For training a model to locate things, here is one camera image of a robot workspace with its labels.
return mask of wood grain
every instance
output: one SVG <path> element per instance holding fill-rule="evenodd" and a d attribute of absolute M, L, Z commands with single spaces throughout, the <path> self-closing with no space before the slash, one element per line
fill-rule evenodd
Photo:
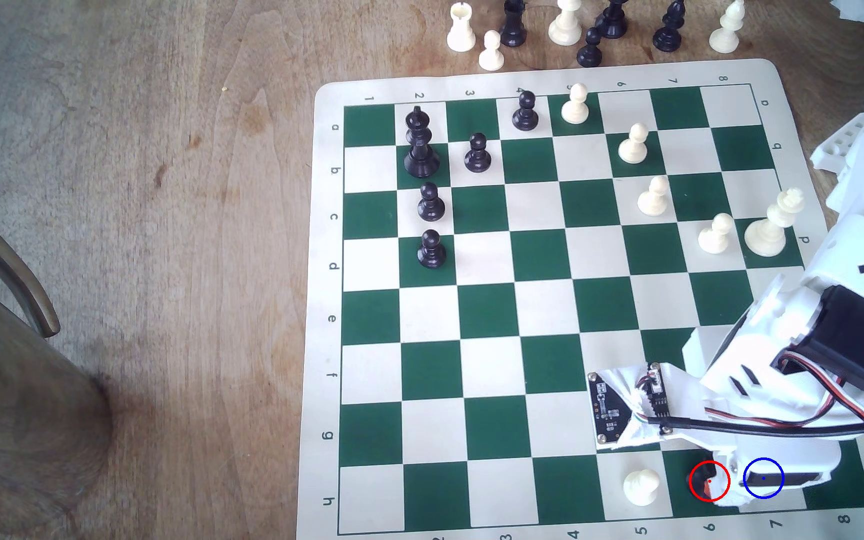
<path fill-rule="evenodd" d="M 501 2 L 470 2 L 481 37 Z M 574 66 L 556 8 L 504 70 Z M 824 1 L 627 5 L 606 66 L 761 57 L 805 152 L 863 108 L 864 25 Z M 30 538 L 289 538 L 296 513 L 313 98 L 333 81 L 480 72 L 445 45 L 449 1 L 0 1 L 0 233 L 51 295 L 50 342 L 104 381 L 108 472 Z M 590 25 L 605 2 L 579 11 Z M 820 195 L 834 177 L 813 173 Z M 834 216 L 828 214 L 829 221 Z M 0 283 L 0 300 L 9 302 Z"/>

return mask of white pawn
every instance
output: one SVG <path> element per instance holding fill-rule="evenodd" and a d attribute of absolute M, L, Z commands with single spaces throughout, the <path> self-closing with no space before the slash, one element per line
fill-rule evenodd
<path fill-rule="evenodd" d="M 579 19 L 575 12 L 582 7 L 582 0 L 558 0 L 561 13 L 549 25 L 549 40 L 558 45 L 574 45 L 582 38 L 582 29 L 579 28 Z"/>
<path fill-rule="evenodd" d="M 708 37 L 708 46 L 724 55 L 735 51 L 738 47 L 736 31 L 742 28 L 742 19 L 744 18 L 744 0 L 734 0 L 726 7 L 726 12 L 719 19 L 722 28 L 713 31 L 712 35 Z"/>
<path fill-rule="evenodd" d="M 726 251 L 729 247 L 729 233 L 736 224 L 736 220 L 726 213 L 715 214 L 710 227 L 705 227 L 699 232 L 699 247 L 702 251 L 718 254 Z"/>
<path fill-rule="evenodd" d="M 662 215 L 668 207 L 666 193 L 669 192 L 669 177 L 656 176 L 649 181 L 648 191 L 638 196 L 638 209 L 644 215 Z"/>
<path fill-rule="evenodd" d="M 649 137 L 649 128 L 645 124 L 635 124 L 629 129 L 629 138 L 618 145 L 618 157 L 626 164 L 641 164 L 648 150 L 645 140 Z"/>
<path fill-rule="evenodd" d="M 745 244 L 761 257 L 774 257 L 786 249 L 785 228 L 792 227 L 795 215 L 806 207 L 806 199 L 801 189 L 791 187 L 778 194 L 775 202 L 769 204 L 765 219 L 749 224 L 745 229 Z"/>
<path fill-rule="evenodd" d="M 498 31 L 486 31 L 486 34 L 482 37 L 482 43 L 485 44 L 486 50 L 479 53 L 479 68 L 486 71 L 496 71 L 502 68 L 502 65 L 505 64 L 505 56 L 498 50 Z"/>
<path fill-rule="evenodd" d="M 582 82 L 572 84 L 568 91 L 568 101 L 561 106 L 561 119 L 569 124 L 581 124 L 589 118 L 589 106 L 586 104 L 586 96 L 589 89 Z"/>
<path fill-rule="evenodd" d="M 465 2 L 452 4 L 448 10 L 452 17 L 452 29 L 445 37 L 445 44 L 457 53 L 464 53 L 475 46 L 475 32 L 469 24 L 473 17 L 473 8 Z"/>
<path fill-rule="evenodd" d="M 648 507 L 659 495 L 659 474 L 652 469 L 629 472 L 622 482 L 622 491 L 633 505 Z"/>

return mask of chess mat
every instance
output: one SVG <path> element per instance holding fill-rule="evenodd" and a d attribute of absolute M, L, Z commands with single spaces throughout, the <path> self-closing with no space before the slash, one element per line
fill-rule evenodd
<path fill-rule="evenodd" d="M 579 82 L 589 116 L 571 125 L 560 109 Z M 512 125 L 521 89 L 537 96 L 530 131 Z M 433 223 L 402 164 L 414 105 L 440 156 Z M 648 155 L 629 164 L 618 145 L 636 122 Z M 463 162 L 474 132 L 484 173 Z M 770 62 L 332 83 L 314 143 L 299 540 L 864 537 L 864 437 L 841 443 L 831 482 L 740 508 L 690 493 L 699 448 L 595 448 L 588 372 L 701 375 L 682 356 L 692 331 L 724 336 L 825 236 Z M 668 208 L 644 215 L 660 174 Z M 752 253 L 743 232 L 793 187 L 807 204 L 785 250 Z M 736 227 L 709 254 L 697 237 L 719 213 Z M 437 269 L 417 260 L 426 229 L 446 250 Z M 622 481 L 643 468 L 662 482 L 639 507 Z"/>

